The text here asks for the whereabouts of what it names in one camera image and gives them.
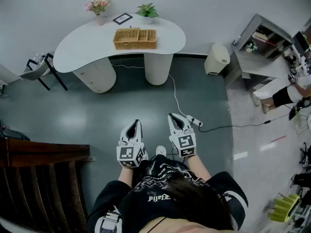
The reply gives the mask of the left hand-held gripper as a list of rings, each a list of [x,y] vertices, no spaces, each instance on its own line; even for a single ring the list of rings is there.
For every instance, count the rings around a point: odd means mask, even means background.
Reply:
[[[117,161],[124,168],[139,167],[145,153],[142,125],[139,119],[130,122],[122,131],[117,146]]]

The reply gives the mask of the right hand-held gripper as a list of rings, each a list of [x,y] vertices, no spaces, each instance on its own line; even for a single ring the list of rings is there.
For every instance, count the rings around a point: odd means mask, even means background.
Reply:
[[[190,131],[190,122],[176,113],[168,114],[168,123],[171,136],[169,137],[172,147],[179,157],[189,157],[196,154],[196,137],[195,133]]]

